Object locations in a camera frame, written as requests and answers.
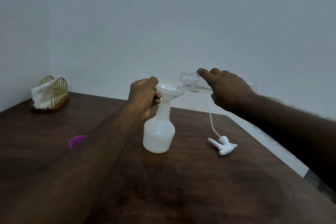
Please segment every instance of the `purple lid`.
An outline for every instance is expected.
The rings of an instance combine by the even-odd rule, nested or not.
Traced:
[[[73,139],[71,139],[70,142],[69,142],[70,148],[73,148],[76,145],[80,144],[80,142],[86,137],[87,136],[76,136]]]

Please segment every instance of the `table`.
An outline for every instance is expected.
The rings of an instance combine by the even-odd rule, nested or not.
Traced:
[[[124,100],[70,93],[53,113],[30,101],[0,113],[0,197],[69,150]],[[172,108],[170,149],[142,146],[143,127],[112,167],[88,223],[335,223],[336,206],[229,117],[214,127],[238,147],[219,156],[209,114]]]

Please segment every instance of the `forearm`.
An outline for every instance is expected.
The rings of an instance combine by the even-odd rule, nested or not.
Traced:
[[[335,188],[335,122],[257,95],[235,114],[262,129]]]
[[[82,223],[141,113],[125,106],[13,195],[4,223]]]

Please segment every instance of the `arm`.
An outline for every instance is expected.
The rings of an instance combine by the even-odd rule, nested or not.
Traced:
[[[128,137],[160,102],[156,84],[155,77],[134,82],[123,108],[15,192],[3,223],[83,223]]]
[[[228,71],[197,71],[213,89],[215,104],[256,125],[336,189],[336,122],[255,94]]]

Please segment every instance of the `gold wire napkin holder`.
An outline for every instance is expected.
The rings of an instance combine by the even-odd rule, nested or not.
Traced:
[[[45,84],[47,82],[52,81],[54,78],[51,75],[44,77],[38,86]],[[34,101],[31,100],[31,110],[38,111],[38,112],[49,112],[49,111],[56,111],[60,109],[65,103],[69,100],[68,94],[68,84],[64,78],[58,78],[56,82],[54,82],[52,92],[51,92],[51,107],[46,109],[38,109],[34,107]]]

